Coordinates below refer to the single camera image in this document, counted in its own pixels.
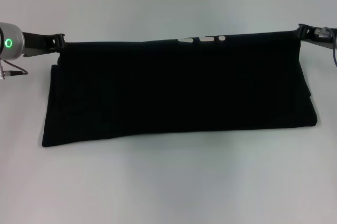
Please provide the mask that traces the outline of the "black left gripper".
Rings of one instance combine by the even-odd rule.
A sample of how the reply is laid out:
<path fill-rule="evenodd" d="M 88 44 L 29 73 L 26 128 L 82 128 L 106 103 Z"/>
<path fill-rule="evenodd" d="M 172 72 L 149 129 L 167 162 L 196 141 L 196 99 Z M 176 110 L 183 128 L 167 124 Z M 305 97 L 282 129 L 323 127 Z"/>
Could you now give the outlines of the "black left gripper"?
<path fill-rule="evenodd" d="M 40 35 L 23 32 L 24 36 L 24 57 L 45 55 L 54 52 L 61 52 L 66 45 L 64 34 Z"/>

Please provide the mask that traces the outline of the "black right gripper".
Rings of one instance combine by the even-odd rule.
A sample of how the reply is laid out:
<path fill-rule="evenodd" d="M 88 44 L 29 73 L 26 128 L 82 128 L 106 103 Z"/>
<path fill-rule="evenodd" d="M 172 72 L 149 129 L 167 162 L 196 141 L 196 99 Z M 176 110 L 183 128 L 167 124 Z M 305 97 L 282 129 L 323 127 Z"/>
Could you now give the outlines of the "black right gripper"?
<path fill-rule="evenodd" d="M 306 24 L 299 24 L 295 34 L 301 41 L 329 49 L 336 49 L 336 28 L 319 28 Z"/>

